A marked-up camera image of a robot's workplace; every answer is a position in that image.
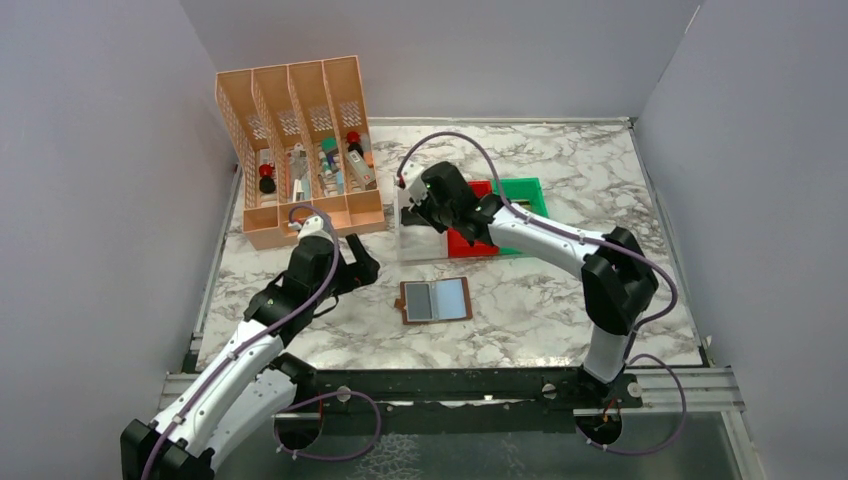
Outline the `red plastic bin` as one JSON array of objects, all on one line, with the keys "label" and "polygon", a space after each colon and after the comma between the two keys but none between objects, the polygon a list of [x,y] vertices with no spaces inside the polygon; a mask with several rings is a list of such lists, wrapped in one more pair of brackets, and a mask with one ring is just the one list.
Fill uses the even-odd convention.
[{"label": "red plastic bin", "polygon": [[[478,198],[493,192],[492,184],[488,180],[472,180],[469,182],[469,186]],[[471,245],[455,229],[449,229],[447,231],[447,253],[449,258],[495,256],[499,252],[498,247],[482,242],[476,241]]]}]

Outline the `white plastic bin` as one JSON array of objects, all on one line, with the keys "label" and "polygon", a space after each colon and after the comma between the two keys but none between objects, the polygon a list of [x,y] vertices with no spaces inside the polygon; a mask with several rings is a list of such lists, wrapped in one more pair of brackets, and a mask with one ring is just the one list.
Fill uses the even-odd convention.
[{"label": "white plastic bin", "polygon": [[445,260],[447,234],[438,233],[431,226],[403,227],[400,225],[400,209],[411,208],[413,203],[408,193],[398,187],[394,189],[394,231],[397,259],[402,263]]}]

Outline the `brown leather card holder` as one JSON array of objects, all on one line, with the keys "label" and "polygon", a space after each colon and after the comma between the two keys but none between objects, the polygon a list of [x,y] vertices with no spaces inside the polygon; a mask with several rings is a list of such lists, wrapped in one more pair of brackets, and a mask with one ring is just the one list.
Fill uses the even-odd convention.
[{"label": "brown leather card holder", "polygon": [[473,307],[466,277],[401,282],[394,308],[405,325],[466,321]]}]

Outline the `green plastic bin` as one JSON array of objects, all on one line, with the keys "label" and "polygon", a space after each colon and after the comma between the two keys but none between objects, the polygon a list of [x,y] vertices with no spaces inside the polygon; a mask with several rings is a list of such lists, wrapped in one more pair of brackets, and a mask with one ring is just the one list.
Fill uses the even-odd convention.
[{"label": "green plastic bin", "polygon": [[538,178],[503,178],[501,186],[509,200],[518,203],[535,215],[548,217],[546,201]]}]

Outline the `orange desk organizer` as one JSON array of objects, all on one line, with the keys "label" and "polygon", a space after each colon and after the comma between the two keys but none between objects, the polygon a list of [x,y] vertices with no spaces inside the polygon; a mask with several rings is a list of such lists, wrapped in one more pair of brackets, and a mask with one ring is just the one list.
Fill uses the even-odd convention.
[{"label": "orange desk organizer", "polygon": [[[306,206],[343,235],[386,227],[357,56],[220,72],[216,103],[243,174],[243,232],[257,250],[296,241]],[[363,190],[345,158],[357,150],[377,188]],[[258,167],[275,168],[276,192],[258,189]]]}]

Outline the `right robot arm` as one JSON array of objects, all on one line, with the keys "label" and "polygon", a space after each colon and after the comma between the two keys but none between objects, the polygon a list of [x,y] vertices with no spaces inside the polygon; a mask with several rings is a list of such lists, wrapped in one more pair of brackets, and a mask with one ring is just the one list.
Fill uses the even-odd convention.
[{"label": "right robot arm", "polygon": [[534,215],[495,194],[477,196],[458,168],[439,162],[400,168],[398,185],[409,209],[437,232],[455,230],[469,244],[517,250],[581,281],[592,335],[577,380],[579,398],[600,407],[617,392],[634,326],[659,282],[634,235],[621,227],[608,234],[569,227]]}]

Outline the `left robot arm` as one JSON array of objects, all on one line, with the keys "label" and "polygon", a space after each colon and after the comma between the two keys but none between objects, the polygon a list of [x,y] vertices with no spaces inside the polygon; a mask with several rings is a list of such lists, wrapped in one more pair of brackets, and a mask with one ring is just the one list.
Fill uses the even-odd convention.
[{"label": "left robot arm", "polygon": [[303,231],[287,269],[249,301],[236,331],[200,376],[148,422],[120,436],[125,479],[212,479],[226,457],[273,412],[313,401],[307,365],[286,354],[327,299],[373,284],[380,265],[355,234],[347,263],[330,234]]}]

